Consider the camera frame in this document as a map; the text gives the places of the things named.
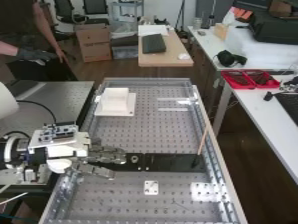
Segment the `cable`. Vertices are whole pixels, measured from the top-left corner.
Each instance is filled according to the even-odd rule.
[[[44,106],[42,104],[36,103],[36,102],[33,102],[33,101],[28,101],[28,100],[17,100],[17,102],[18,102],[18,103],[32,103],[32,104],[36,104],[36,105],[38,105],[40,107],[42,107],[42,108],[50,113],[50,115],[52,115],[52,117],[53,117],[53,122],[54,122],[54,124],[57,123],[54,114],[53,114],[52,110],[50,110],[46,106]]]
[[[10,131],[10,132],[5,133],[4,136],[10,135],[10,134],[21,134],[26,138],[30,138],[30,136],[25,132],[22,132],[22,131]]]
[[[0,214],[0,217],[6,218],[6,219],[22,220],[24,222],[28,222],[28,223],[37,223],[38,222],[34,219],[21,218],[21,217],[10,216],[10,215],[6,215],[6,214]]]

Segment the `keyboard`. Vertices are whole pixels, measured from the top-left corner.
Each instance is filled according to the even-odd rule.
[[[283,109],[298,126],[298,94],[275,94]]]
[[[142,37],[142,53],[162,53],[166,51],[165,41],[161,34]]]

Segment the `metal table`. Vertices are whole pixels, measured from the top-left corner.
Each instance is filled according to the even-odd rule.
[[[69,173],[60,177],[40,224],[247,223],[189,79],[109,78],[98,95],[106,87],[129,87],[137,93],[135,113],[134,117],[94,117],[93,103],[82,125],[92,139],[143,157],[153,153],[155,158],[165,154],[195,158],[207,127],[203,169],[155,172],[142,164],[134,172],[117,172],[113,181],[84,175],[82,182],[78,174]],[[158,195],[143,194],[147,180],[158,181]]]

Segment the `black office chair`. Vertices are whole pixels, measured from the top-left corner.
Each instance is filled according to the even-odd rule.
[[[74,14],[74,7],[72,5],[70,0],[53,0],[53,1],[56,8],[56,18],[60,22],[76,24],[89,19],[88,16]]]
[[[105,0],[84,0],[84,10],[85,14],[108,14],[108,6]],[[98,24],[104,23],[106,26],[109,25],[109,20],[106,18],[96,18],[88,19],[85,24]]]
[[[85,14],[108,14],[106,0],[84,0]]]

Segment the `paper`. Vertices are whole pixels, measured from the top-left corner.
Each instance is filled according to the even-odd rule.
[[[165,25],[142,25],[138,26],[138,36],[143,37],[153,34],[161,34],[169,36],[169,32]]]

